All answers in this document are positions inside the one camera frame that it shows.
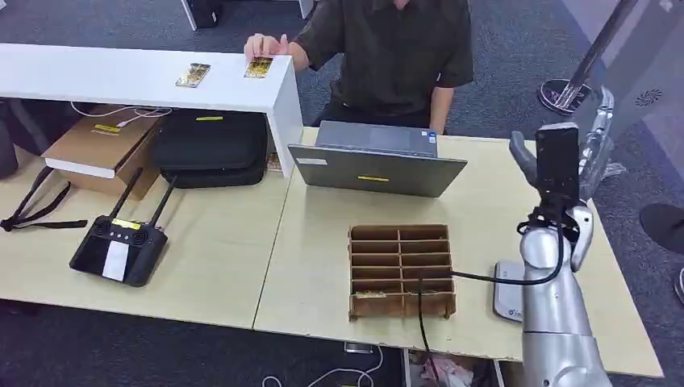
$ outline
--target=man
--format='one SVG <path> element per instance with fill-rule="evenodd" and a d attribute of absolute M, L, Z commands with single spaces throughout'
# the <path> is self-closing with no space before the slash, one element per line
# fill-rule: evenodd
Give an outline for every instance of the man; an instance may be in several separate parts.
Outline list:
<path fill-rule="evenodd" d="M 295 70 L 318 70 L 343 52 L 341 78 L 315 123 L 444 125 L 454 88 L 473 80 L 468 0 L 319 0 L 293 42 L 256 34 L 248 59 L 289 54 Z"/>

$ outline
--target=wooden organizer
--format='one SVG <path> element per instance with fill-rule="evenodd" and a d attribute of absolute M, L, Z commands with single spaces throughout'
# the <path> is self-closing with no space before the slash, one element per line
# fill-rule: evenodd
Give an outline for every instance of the wooden organizer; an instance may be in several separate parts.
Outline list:
<path fill-rule="evenodd" d="M 349 319 L 418 315 L 423 277 L 423 315 L 456 312 L 445 225 L 355 226 L 349 229 Z"/>

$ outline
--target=cardboard box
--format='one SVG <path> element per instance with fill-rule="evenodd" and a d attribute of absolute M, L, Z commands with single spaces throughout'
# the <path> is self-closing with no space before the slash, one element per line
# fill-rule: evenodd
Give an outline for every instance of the cardboard box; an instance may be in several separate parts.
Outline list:
<path fill-rule="evenodd" d="M 91 113 L 120 107 L 98 106 Z M 142 199 L 159 176 L 159 170 L 150 165 L 148 147 L 160 119 L 143 117 L 117 127 L 135 116 L 132 110 L 124 110 L 101 118 L 84 117 L 43 154 L 45 163 L 76 187 L 114 196 L 121 195 L 133 173 L 143 167 L 131 191 L 132 198 Z"/>
<path fill-rule="evenodd" d="M 456 313 L 448 227 L 441 224 L 361 225 L 349 237 L 349 319 Z"/>

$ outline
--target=man's hand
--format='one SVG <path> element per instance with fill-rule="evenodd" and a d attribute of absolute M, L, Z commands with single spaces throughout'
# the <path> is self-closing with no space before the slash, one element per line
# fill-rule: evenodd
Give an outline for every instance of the man's hand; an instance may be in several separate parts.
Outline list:
<path fill-rule="evenodd" d="M 280 42 L 272 36 L 255 34 L 247 39 L 244 45 L 244 54 L 248 60 L 259 56 L 285 55 L 290 53 L 290 44 L 287 42 L 287 35 L 283 34 Z"/>

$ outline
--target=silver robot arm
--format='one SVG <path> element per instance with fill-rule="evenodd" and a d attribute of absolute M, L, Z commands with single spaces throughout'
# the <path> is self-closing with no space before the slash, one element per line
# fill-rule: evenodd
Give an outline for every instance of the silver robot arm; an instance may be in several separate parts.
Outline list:
<path fill-rule="evenodd" d="M 551 281 L 522 286 L 523 366 L 527 387 L 608 387 L 611 382 L 591 333 L 577 272 L 594 234 L 594 214 L 585 205 L 606 168 L 612 142 L 612 98 L 603 90 L 594 127 L 587 133 L 579 155 L 580 199 L 565 213 L 565 223 L 528 225 L 520 242 L 525 264 L 524 279 L 546 278 L 559 259 L 559 235 L 563 227 L 563 264 Z M 532 186 L 536 186 L 536 158 L 525 148 L 523 135 L 511 135 L 510 150 Z"/>
<path fill-rule="evenodd" d="M 574 248 L 563 238 L 563 266 L 542 285 L 523 286 L 523 366 L 528 387 L 611 386 L 591 333 L 574 271 L 591 243 L 593 214 L 586 206 L 567 212 L 579 229 Z M 525 280 L 548 276 L 558 260 L 558 236 L 549 227 L 529 227 L 520 243 Z"/>

